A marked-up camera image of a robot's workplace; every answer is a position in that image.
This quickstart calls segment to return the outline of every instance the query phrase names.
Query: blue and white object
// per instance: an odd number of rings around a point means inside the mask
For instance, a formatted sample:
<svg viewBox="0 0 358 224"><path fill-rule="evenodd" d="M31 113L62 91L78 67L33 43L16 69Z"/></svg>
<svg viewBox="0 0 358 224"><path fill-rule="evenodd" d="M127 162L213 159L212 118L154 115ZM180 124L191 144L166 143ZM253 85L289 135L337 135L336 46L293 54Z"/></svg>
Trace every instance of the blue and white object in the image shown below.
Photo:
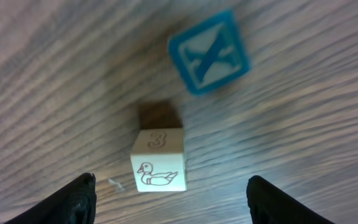
<svg viewBox="0 0 358 224"><path fill-rule="evenodd" d="M174 36L168 51L188 89L196 95L215 90L250 70L231 11Z"/></svg>

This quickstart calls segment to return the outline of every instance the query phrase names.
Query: wooden table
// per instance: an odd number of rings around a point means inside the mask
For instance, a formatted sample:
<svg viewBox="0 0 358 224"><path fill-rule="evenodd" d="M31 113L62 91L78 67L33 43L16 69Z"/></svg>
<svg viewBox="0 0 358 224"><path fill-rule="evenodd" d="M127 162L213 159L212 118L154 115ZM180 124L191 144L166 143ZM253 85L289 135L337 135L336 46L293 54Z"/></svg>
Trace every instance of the wooden table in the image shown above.
<svg viewBox="0 0 358 224"><path fill-rule="evenodd" d="M167 40L227 8L253 70L191 96ZM183 119L186 192L135 187L138 107L156 101ZM256 174L358 223L358 1L0 0L0 223L84 172L95 223L251 223Z"/></svg>

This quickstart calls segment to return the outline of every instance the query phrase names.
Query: blue cross mark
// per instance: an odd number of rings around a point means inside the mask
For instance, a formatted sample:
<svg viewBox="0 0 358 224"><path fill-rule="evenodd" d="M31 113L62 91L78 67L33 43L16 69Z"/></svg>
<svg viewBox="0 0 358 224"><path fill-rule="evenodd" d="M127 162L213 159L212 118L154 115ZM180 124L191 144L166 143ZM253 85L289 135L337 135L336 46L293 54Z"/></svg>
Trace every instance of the blue cross mark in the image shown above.
<svg viewBox="0 0 358 224"><path fill-rule="evenodd" d="M227 44L222 33L218 32L215 41L206 53L185 49L185 55L190 61L196 78L200 83L214 62L228 63L231 67L238 65L235 57L235 50L232 45Z"/></svg>

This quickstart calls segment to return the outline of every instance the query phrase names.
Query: duck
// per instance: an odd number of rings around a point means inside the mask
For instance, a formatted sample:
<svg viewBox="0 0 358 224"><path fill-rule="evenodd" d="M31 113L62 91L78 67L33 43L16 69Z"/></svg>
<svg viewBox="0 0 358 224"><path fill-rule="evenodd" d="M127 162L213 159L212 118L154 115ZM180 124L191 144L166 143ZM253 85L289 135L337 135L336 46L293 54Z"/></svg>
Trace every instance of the duck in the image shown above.
<svg viewBox="0 0 358 224"><path fill-rule="evenodd" d="M152 172L153 164L149 162L142 163L139 170L137 171L138 174L143 173L141 180L145 185L168 185L178 175L178 172L166 172L158 174L152 174Z"/></svg>

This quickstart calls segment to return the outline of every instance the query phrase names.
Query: wooden block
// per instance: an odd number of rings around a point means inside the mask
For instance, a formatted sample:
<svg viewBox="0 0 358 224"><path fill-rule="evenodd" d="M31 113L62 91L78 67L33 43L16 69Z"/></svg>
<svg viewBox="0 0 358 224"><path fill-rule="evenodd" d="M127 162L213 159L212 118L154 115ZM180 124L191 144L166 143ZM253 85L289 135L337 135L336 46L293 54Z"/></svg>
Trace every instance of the wooden block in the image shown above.
<svg viewBox="0 0 358 224"><path fill-rule="evenodd" d="M182 128L142 130L131 162L139 192L187 189Z"/></svg>

